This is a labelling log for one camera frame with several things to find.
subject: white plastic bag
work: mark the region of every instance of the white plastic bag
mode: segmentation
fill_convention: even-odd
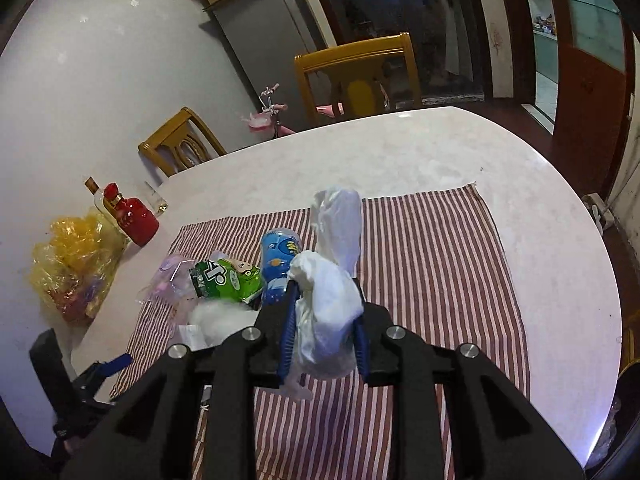
[[[362,199],[358,192],[331,187],[316,193],[310,224],[318,240],[316,253],[355,277],[362,232]]]
[[[289,279],[298,282],[302,293],[296,302],[293,369],[328,380],[356,367],[351,328],[363,306],[352,277],[360,257],[360,196],[339,188],[317,193],[311,225],[316,251],[298,254],[289,269]]]

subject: clear plastic bag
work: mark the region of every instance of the clear plastic bag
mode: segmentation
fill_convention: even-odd
[[[29,282],[66,322],[90,322],[109,291],[126,238],[97,210],[57,218],[51,240],[33,248]]]
[[[316,193],[310,223],[316,231],[316,252],[355,277],[360,257],[362,199],[356,190],[332,187]]]
[[[616,437],[616,413],[620,411],[620,407],[620,399],[614,397],[607,420],[602,427],[602,432],[600,433],[596,446],[593,448],[591,455],[589,455],[587,465],[584,467],[585,469],[596,467],[607,457],[609,447]]]
[[[144,304],[155,298],[164,300],[175,309],[172,321],[177,325],[184,324],[197,300],[189,274],[194,264],[195,260],[170,254],[162,261],[149,285],[140,290],[138,301]]]

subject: glass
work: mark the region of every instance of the glass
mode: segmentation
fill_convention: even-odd
[[[569,0],[574,45],[625,71],[622,20],[612,0]]]
[[[155,187],[145,180],[138,188],[142,198],[150,205],[150,209],[156,217],[166,211],[166,200],[156,191]]]
[[[472,10],[463,9],[460,0],[331,1],[347,41],[409,32],[423,103],[484,97],[480,65],[472,62],[475,58],[470,48],[470,40],[479,44],[475,21],[465,19]],[[386,67],[394,80],[391,97],[395,102],[410,102],[411,91],[402,65],[402,60],[391,60]]]

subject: green snack bag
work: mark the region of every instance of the green snack bag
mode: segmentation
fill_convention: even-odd
[[[189,273],[201,298],[229,298],[249,303],[262,290],[260,269],[232,258],[198,262]]]

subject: gray refrigerator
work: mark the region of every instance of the gray refrigerator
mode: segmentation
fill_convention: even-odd
[[[306,0],[220,0],[209,9],[220,23],[257,95],[276,83],[274,103],[287,104],[282,124],[308,130],[309,121],[298,89],[293,60],[326,48]],[[310,78],[316,104],[328,104],[330,86],[322,75]]]

